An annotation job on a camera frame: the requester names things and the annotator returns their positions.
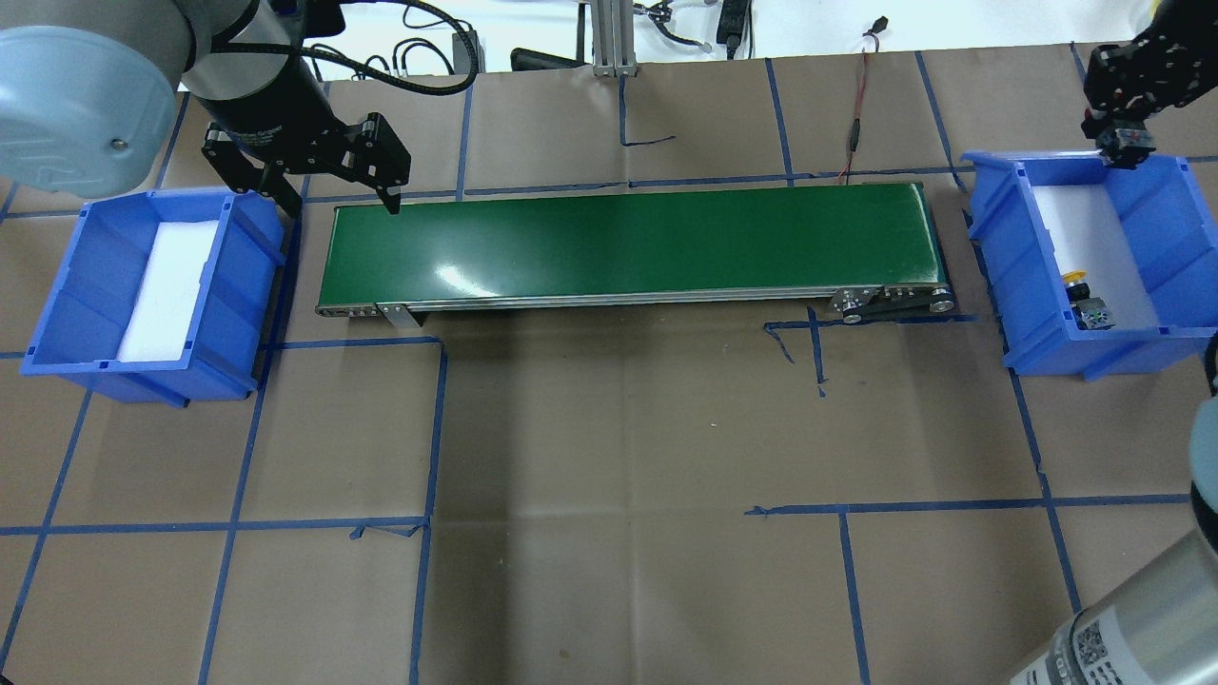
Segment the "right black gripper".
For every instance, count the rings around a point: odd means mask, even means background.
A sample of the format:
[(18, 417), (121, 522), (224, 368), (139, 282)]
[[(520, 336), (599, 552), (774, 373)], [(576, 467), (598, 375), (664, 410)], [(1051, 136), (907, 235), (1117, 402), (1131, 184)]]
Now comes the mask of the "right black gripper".
[(1216, 83), (1217, 2), (1157, 1), (1149, 26), (1129, 43), (1093, 48), (1082, 130), (1099, 143), (1106, 130), (1192, 104)]

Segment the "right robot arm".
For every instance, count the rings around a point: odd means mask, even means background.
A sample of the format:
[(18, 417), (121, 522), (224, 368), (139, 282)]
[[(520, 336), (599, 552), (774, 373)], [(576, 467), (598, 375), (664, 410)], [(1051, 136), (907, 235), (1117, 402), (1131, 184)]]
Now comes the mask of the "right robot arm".
[[(1146, 129), (1216, 87), (1216, 4), (1162, 1), (1083, 82), (1084, 152), (970, 152), (970, 238), (1021, 375), (1160, 371), (1197, 351), (1216, 389), (1216, 224), (1185, 160)], [(1009, 684), (1213, 684), (1217, 672), (1216, 399), (1190, 434), (1192, 527), (1072, 616)]]

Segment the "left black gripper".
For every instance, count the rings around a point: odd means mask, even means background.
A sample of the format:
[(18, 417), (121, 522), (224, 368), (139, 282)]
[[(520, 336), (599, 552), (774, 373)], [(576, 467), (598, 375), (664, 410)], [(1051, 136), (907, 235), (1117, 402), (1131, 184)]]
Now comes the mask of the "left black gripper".
[(295, 52), (219, 52), (202, 67), (209, 129), (201, 152), (231, 191), (257, 193), (298, 219), (302, 197), (287, 176), (334, 176), (378, 191), (400, 215), (412, 156), (382, 115), (340, 119)]

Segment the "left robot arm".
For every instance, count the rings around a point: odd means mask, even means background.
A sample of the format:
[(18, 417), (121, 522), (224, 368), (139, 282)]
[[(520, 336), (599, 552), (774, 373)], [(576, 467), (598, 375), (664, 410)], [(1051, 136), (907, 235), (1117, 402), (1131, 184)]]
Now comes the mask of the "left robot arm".
[(292, 176), (369, 186), (400, 212), (412, 158), (382, 115), (335, 116), (304, 57), (340, 1), (5, 1), (1, 166), (94, 200), (130, 193), (173, 128), (178, 87), (209, 115), (201, 154), (227, 189), (297, 216)]

